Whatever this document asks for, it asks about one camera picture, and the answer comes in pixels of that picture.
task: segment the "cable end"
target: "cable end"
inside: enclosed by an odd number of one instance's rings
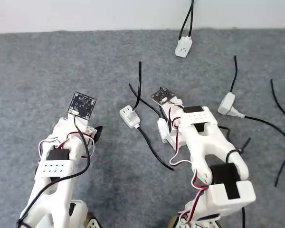
[[[175,49],[175,55],[185,58],[187,57],[190,48],[192,46],[192,39],[191,37],[182,37],[178,43],[177,43],[177,47]]]
[[[219,105],[218,112],[222,115],[231,115],[235,117],[244,118],[245,115],[240,113],[235,107],[233,107],[235,98],[236,96],[232,92],[227,93]]]
[[[126,107],[122,108],[119,111],[119,115],[123,119],[123,121],[128,125],[130,128],[137,128],[141,122],[139,116],[135,111],[133,111],[132,107],[127,105]]]

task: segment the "wire bundle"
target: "wire bundle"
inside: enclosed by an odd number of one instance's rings
[[[193,27],[193,6],[194,6],[194,0],[191,0],[190,9],[189,9],[189,11],[188,11],[188,13],[187,13],[187,16],[186,16],[186,18],[185,18],[185,21],[184,21],[184,23],[183,23],[183,25],[182,25],[182,27],[181,27],[181,30],[180,30],[179,40],[181,39],[182,32],[183,32],[183,30],[184,30],[184,28],[185,28],[185,25],[186,25],[186,23],[187,23],[187,20],[188,20],[188,18],[189,18],[189,15],[191,15],[191,20],[190,20],[190,30],[189,30],[188,36],[191,37],[192,27]]]
[[[141,98],[141,94],[142,94],[142,62],[139,62],[139,74],[138,74],[138,93],[136,93],[133,89],[133,87],[131,86],[131,84],[129,83],[129,88],[132,91],[132,93],[136,96],[136,103],[134,108],[132,109],[132,111],[134,111],[139,102],[143,102],[146,106],[148,106],[149,108],[151,108],[160,118],[161,118],[161,114],[155,109],[153,108],[150,104],[148,104],[146,101],[144,101]],[[173,168],[171,168],[169,165],[167,165],[161,158],[160,156],[155,152],[155,150],[153,149],[152,145],[151,145],[151,141],[148,137],[148,135],[140,128],[137,127],[137,130],[142,134],[142,136],[144,137],[145,141],[147,142],[151,152],[153,153],[153,155],[155,156],[155,158],[167,169],[174,171]]]
[[[33,205],[36,203],[36,201],[39,199],[39,197],[51,186],[53,186],[54,184],[57,184],[61,181],[64,181],[64,180],[68,180],[68,179],[71,179],[71,178],[74,178],[74,177],[78,177],[80,175],[82,175],[83,173],[85,173],[89,166],[90,166],[90,154],[89,154],[89,149],[88,149],[88,146],[87,146],[87,143],[85,141],[85,138],[84,138],[84,135],[83,133],[80,131],[80,129],[78,128],[77,124],[76,124],[76,116],[74,115],[74,125],[76,127],[76,129],[78,130],[78,134],[80,135],[81,139],[82,139],[82,142],[84,144],[84,147],[85,147],[85,152],[86,152],[86,157],[87,157],[87,161],[86,161],[86,166],[85,168],[78,172],[78,173],[75,173],[75,174],[72,174],[72,175],[69,175],[69,176],[66,176],[66,177],[62,177],[62,178],[59,178],[57,180],[54,180],[52,182],[50,182],[49,184],[47,184],[44,188],[42,188],[40,190],[40,192],[36,195],[36,197],[30,202],[30,204],[25,208],[25,211],[24,213],[22,214],[22,216],[18,219],[17,223],[16,223],[16,226],[17,228],[20,228],[21,226],[25,226],[27,228],[31,228],[30,225],[26,224],[24,222],[24,219],[29,215],[29,211],[30,209],[33,207]]]

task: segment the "electrical plug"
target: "electrical plug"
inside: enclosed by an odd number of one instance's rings
[[[139,124],[141,123],[139,116],[135,111],[133,111],[132,107],[129,105],[121,109],[119,111],[119,115],[131,129],[134,127],[138,128]]]
[[[233,107],[235,98],[236,96],[232,92],[227,93],[219,105],[218,112],[223,115],[231,115],[244,118],[245,115],[240,113],[236,108]]]
[[[185,58],[188,55],[188,52],[190,51],[190,48],[192,46],[192,39],[191,37],[182,37],[178,43],[177,47],[175,49],[175,55]]]

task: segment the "black wire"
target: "black wire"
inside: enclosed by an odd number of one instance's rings
[[[191,37],[192,26],[193,26],[193,5],[194,5],[194,0],[191,1],[191,21],[190,21],[190,30],[188,34],[189,37]]]
[[[132,109],[132,111],[135,110],[135,108],[137,108],[139,101],[141,99],[141,93],[142,93],[142,62],[139,62],[139,73],[138,73],[138,95],[136,96],[136,104],[134,106],[134,108]]]
[[[279,182],[279,178],[280,178],[280,175],[282,173],[282,170],[283,170],[284,166],[285,166],[285,160],[283,161],[282,166],[281,166],[281,168],[280,168],[280,170],[279,170],[279,172],[278,172],[278,174],[276,176],[275,187],[277,187],[277,184]]]
[[[85,146],[85,152],[86,152],[86,156],[87,156],[87,160],[86,160],[86,167],[78,172],[78,173],[75,173],[73,175],[70,175],[70,176],[66,176],[66,177],[62,177],[62,178],[59,178],[57,180],[54,180],[52,181],[51,183],[47,184],[43,189],[40,190],[40,192],[36,195],[36,197],[31,201],[31,203],[29,204],[29,206],[26,208],[25,212],[23,213],[23,216],[18,220],[18,228],[21,227],[21,225],[23,224],[23,219],[28,215],[28,212],[29,210],[32,208],[32,206],[36,203],[36,201],[39,199],[39,197],[42,195],[42,193],[47,190],[49,187],[51,187],[52,185],[58,183],[58,182],[61,182],[61,181],[64,181],[64,180],[68,180],[68,179],[71,179],[71,178],[74,178],[74,177],[78,177],[80,175],[82,175],[83,173],[85,173],[89,166],[90,166],[90,153],[89,153],[89,148],[86,144],[86,141],[85,141],[85,138],[84,138],[84,135],[82,134],[82,132],[80,131],[80,129],[77,127],[77,124],[76,124],[76,116],[74,116],[74,125],[83,141],[83,144]]]
[[[236,73],[235,73],[235,75],[234,75],[234,78],[233,78],[233,81],[232,81],[232,85],[231,85],[231,88],[230,88],[230,92],[232,92],[232,90],[233,90],[233,86],[234,86],[234,84],[235,84],[235,82],[236,82],[236,79],[237,79],[237,76],[238,76],[238,62],[237,62],[237,56],[234,56],[234,65],[235,65],[235,67],[236,67]]]
[[[169,170],[174,171],[174,169],[171,168],[169,165],[167,165],[165,162],[163,162],[162,159],[158,156],[158,154],[154,151],[154,149],[153,149],[153,147],[152,147],[152,145],[151,145],[151,142],[150,142],[148,136],[146,135],[146,133],[145,133],[140,127],[138,127],[137,129],[138,129],[139,132],[143,135],[144,139],[145,139],[146,142],[148,143],[148,146],[149,146],[151,152],[152,152],[153,155],[156,157],[156,159],[157,159],[164,167],[166,167],[166,168],[169,169]]]
[[[190,15],[190,13],[192,12],[192,13],[191,13],[190,31],[189,31],[189,34],[190,34],[189,36],[191,36],[192,24],[193,24],[193,5],[194,5],[194,0],[192,0],[192,2],[191,2],[190,9],[189,9],[189,11],[188,11],[188,13],[187,13],[187,16],[186,16],[186,18],[185,18],[185,21],[184,21],[182,27],[181,27],[180,34],[179,34],[179,40],[181,39],[182,32],[183,32],[183,30],[184,30],[184,28],[185,28],[185,25],[186,25],[186,23],[187,23],[188,17],[189,17],[189,15]]]
[[[248,143],[250,142],[251,138],[248,138],[248,140],[246,141],[246,143],[244,144],[243,146],[243,149],[248,145]],[[231,150],[227,156],[226,156],[226,163],[228,163],[228,159],[229,159],[229,156],[233,153],[233,152],[238,152],[238,150]],[[246,213],[245,213],[245,208],[242,207],[242,223],[243,223],[243,228],[245,228],[246,226]]]
[[[162,117],[165,119],[165,121],[168,121],[168,118],[166,117],[166,114],[164,113],[164,111],[160,105],[159,105],[159,108],[160,108]]]
[[[285,132],[283,132],[280,128],[278,128],[277,126],[275,126],[274,124],[272,124],[272,123],[270,123],[270,122],[268,122],[268,121],[266,121],[266,120],[262,120],[262,119],[250,117],[250,116],[247,116],[247,115],[245,115],[245,118],[246,118],[246,119],[249,119],[249,120],[255,120],[255,121],[259,121],[259,122],[262,122],[262,123],[264,123],[264,124],[267,124],[267,125],[269,125],[269,126],[275,128],[275,129],[278,130],[282,135],[285,136]]]
[[[234,149],[234,150],[229,151],[229,153],[228,153],[227,156],[226,156],[225,163],[228,163],[229,156],[230,156],[232,153],[234,153],[234,152],[239,152],[239,151],[238,151],[238,149]]]
[[[242,207],[242,221],[243,221],[243,228],[245,228],[245,226],[246,226],[246,212],[245,212],[244,207]]]
[[[281,112],[285,115],[285,110],[281,107],[281,105],[279,104],[277,97],[276,97],[276,93],[275,93],[275,89],[274,89],[274,82],[273,79],[270,80],[270,84],[271,84],[271,92],[272,92],[272,96],[274,97],[275,103],[278,106],[278,108],[281,110]]]
[[[137,97],[137,93],[134,91],[132,85],[129,83],[129,87],[132,91],[132,93]],[[148,104],[146,101],[144,101],[141,97],[139,98],[141,102],[143,102],[146,106],[148,106],[149,108],[151,108],[154,112],[156,112],[156,114],[161,118],[161,114],[154,108],[152,107],[150,104]]]
[[[228,142],[232,143],[232,141],[231,141],[231,139],[230,139],[230,132],[231,132],[231,129],[228,128],[228,127],[224,127],[224,126],[218,126],[218,127],[221,128],[221,129],[227,130],[226,138],[227,138]]]
[[[21,222],[21,226],[25,226],[26,228],[32,228],[29,224],[26,224],[25,222]]]

